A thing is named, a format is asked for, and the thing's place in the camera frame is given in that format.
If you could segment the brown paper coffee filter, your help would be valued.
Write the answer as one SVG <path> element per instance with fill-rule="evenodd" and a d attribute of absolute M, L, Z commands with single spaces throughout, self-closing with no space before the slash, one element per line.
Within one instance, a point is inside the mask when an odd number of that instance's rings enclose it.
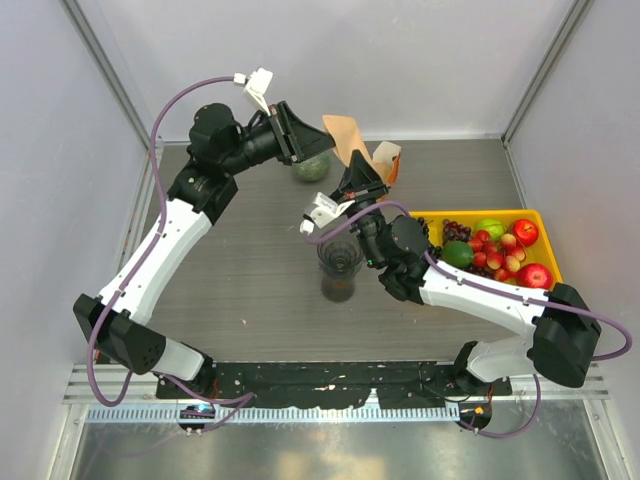
<path fill-rule="evenodd" d="M 324 115 L 322 120 L 325 131 L 335 142 L 334 152 L 345 167 L 351 165 L 352 153 L 359 151 L 367 163 L 375 168 L 359 126 L 353 117 Z"/>

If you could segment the glass coffee carafe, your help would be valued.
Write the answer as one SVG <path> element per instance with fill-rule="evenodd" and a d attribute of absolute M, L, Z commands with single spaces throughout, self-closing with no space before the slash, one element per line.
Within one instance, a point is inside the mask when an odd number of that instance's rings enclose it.
<path fill-rule="evenodd" d="M 355 278 L 359 267 L 347 267 L 346 265 L 320 267 L 322 278 L 320 283 L 323 296 L 334 303 L 348 301 L 355 293 Z"/>

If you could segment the yellow plastic fruit tray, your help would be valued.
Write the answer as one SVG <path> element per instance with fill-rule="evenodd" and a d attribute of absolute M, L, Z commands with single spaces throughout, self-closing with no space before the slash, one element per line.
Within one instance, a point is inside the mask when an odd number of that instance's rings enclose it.
<path fill-rule="evenodd" d="M 539 213 L 535 210 L 413 211 L 411 213 L 411 216 L 416 219 L 418 219 L 419 217 L 424 217 L 425 219 L 431 221 L 431 240 L 434 244 L 437 244 L 442 248 L 444 246 L 442 244 L 442 222 L 445 219 L 455 220 L 459 223 L 469 226 L 472 229 L 472 236 L 475 233 L 474 229 L 476 223 L 484 218 L 493 218 L 501 221 L 507 228 L 506 233 L 511 233 L 510 226 L 515 220 L 531 220 L 539 228 L 539 238 L 537 242 L 530 247 L 523 247 L 518 243 L 526 252 L 526 260 L 524 261 L 524 266 L 531 263 L 539 263 L 548 268 L 552 272 L 554 279 L 553 285 L 548 290 L 553 289 L 556 283 L 563 281 L 557 262 L 555 260 L 551 243 L 544 227 L 544 223 Z M 474 280 L 477 280 L 482 277 L 472 275 L 472 278 Z M 511 283 L 513 285 L 518 285 L 516 283 L 516 277 L 502 283 Z"/>

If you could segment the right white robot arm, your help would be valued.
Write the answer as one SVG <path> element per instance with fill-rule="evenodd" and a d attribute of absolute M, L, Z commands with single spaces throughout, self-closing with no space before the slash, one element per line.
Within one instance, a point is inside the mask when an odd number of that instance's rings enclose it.
<path fill-rule="evenodd" d="M 355 150 L 330 196 L 349 201 L 345 213 L 385 290 L 399 301 L 461 311 L 515 334 L 464 344 L 452 370 L 459 391 L 474 394 L 503 377 L 529 374 L 564 387 L 584 385 L 601 327 L 575 288 L 560 282 L 552 289 L 527 288 L 434 260 L 434 248 L 415 218 L 403 213 L 385 219 L 380 199 L 386 192 L 378 173 Z"/>

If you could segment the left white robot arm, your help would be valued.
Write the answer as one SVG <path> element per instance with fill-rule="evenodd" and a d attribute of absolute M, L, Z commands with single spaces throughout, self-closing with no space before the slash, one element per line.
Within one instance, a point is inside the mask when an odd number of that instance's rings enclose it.
<path fill-rule="evenodd" d="M 100 353 L 137 375 L 179 379 L 189 396 L 201 398 L 213 388 L 212 359 L 148 326 L 162 291 L 237 193 L 235 175 L 271 159 L 301 163 L 335 142 L 286 102 L 256 112 L 246 126 L 228 106 L 206 105 L 195 113 L 189 138 L 189 160 L 168 190 L 155 229 L 99 294 L 76 300 L 73 313 Z"/>

